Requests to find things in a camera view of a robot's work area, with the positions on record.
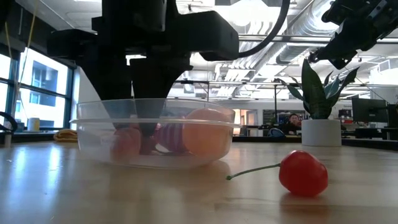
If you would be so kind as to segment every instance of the cherry stem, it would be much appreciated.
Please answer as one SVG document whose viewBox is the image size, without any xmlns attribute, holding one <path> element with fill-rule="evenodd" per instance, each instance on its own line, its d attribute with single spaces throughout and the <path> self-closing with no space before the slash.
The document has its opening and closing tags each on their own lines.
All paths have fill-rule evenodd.
<svg viewBox="0 0 398 224">
<path fill-rule="evenodd" d="M 280 164 L 275 164 L 275 165 L 271 165 L 271 166 L 265 166 L 265 167 L 259 167 L 259 168 L 251 169 L 251 170 L 246 170 L 246 171 L 237 173 L 235 175 L 229 175 L 229 176 L 226 177 L 226 179 L 227 180 L 231 180 L 232 178 L 240 176 L 242 174 L 247 174 L 249 172 L 254 172 L 254 171 L 257 171 L 257 170 L 269 169 L 269 168 L 275 168 L 275 167 L 280 167 Z"/>
</svg>

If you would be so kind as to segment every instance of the black cable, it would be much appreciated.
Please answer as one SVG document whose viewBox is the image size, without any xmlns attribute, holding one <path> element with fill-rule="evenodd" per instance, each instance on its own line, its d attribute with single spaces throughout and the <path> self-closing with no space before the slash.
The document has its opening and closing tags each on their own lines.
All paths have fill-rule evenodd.
<svg viewBox="0 0 398 224">
<path fill-rule="evenodd" d="M 239 52 L 239 58 L 254 55 L 255 53 L 258 53 L 260 50 L 267 47 L 269 43 L 271 43 L 271 41 L 276 37 L 276 35 L 278 35 L 280 29 L 284 25 L 284 22 L 287 17 L 287 12 L 289 11 L 289 6 L 290 6 L 290 0 L 282 0 L 282 6 L 280 7 L 278 20 L 276 20 L 275 26 L 271 30 L 269 35 L 264 40 L 262 40 L 260 44 L 253 47 L 252 49 L 247 50 L 245 52 Z"/>
<path fill-rule="evenodd" d="M 17 129 L 18 129 L 17 121 L 15 121 L 15 119 L 11 115 L 0 111 L 0 116 L 5 118 L 6 120 L 8 120 L 8 122 L 10 122 L 11 127 L 12 127 L 12 129 L 9 129 L 0 124 L 0 131 L 10 131 L 12 133 L 17 131 Z"/>
</svg>

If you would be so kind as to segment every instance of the desk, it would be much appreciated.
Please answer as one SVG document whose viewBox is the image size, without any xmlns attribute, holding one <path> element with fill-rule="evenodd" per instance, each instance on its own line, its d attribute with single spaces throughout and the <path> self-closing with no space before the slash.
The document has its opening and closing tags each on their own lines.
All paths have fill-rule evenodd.
<svg viewBox="0 0 398 224">
<path fill-rule="evenodd" d="M 6 133 L 0 131 L 0 147 L 4 144 L 4 136 Z M 12 142 L 40 142 L 40 141 L 52 141 L 55 132 L 49 131 L 45 133 L 13 133 Z"/>
<path fill-rule="evenodd" d="M 357 138 L 383 138 L 385 140 L 397 140 L 395 135 L 398 128 L 356 128 L 355 136 Z"/>
<path fill-rule="evenodd" d="M 259 125 L 245 125 L 243 128 L 245 129 L 245 136 L 249 137 L 251 136 L 251 130 L 256 130 L 256 131 L 264 131 L 264 133 L 268 133 L 268 129 L 262 129 L 262 126 Z"/>
<path fill-rule="evenodd" d="M 0 223 L 398 223 L 398 154 L 355 147 L 234 143 L 210 166 L 134 169 L 82 158 L 76 144 L 0 149 Z M 328 168 L 318 198 L 291 196 L 278 169 L 225 180 L 305 149 Z"/>
</svg>

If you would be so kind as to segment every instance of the yellow object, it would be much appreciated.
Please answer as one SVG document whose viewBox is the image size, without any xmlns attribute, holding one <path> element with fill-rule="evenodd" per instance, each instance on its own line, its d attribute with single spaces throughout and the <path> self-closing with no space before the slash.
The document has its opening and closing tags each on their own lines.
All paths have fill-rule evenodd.
<svg viewBox="0 0 398 224">
<path fill-rule="evenodd" d="M 54 134 L 57 142 L 77 142 L 77 132 L 71 129 L 64 129 Z"/>
</svg>

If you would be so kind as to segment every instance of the plastic fruit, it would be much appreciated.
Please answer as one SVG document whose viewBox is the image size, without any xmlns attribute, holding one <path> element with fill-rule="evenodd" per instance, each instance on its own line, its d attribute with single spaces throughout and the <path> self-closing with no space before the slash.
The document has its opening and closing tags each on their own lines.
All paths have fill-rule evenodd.
<svg viewBox="0 0 398 224">
<path fill-rule="evenodd" d="M 248 172 L 280 167 L 280 183 L 294 195 L 314 197 L 328 187 L 328 171 L 313 155 L 305 151 L 293 151 L 280 164 L 247 170 L 227 176 L 231 180 Z"/>
<path fill-rule="evenodd" d="M 141 148 L 141 132 L 136 128 L 116 130 L 116 139 L 111 148 L 111 159 L 114 162 L 129 162 L 139 155 Z"/>
<path fill-rule="evenodd" d="M 231 122 L 225 114 L 209 108 L 194 110 L 186 118 Z M 229 126 L 186 123 L 182 128 L 182 142 L 195 156 L 219 159 L 228 152 L 232 131 Z"/>
<path fill-rule="evenodd" d="M 154 137 L 158 144 L 165 147 L 170 152 L 186 152 L 182 142 L 181 123 L 167 123 L 156 130 Z"/>
</svg>

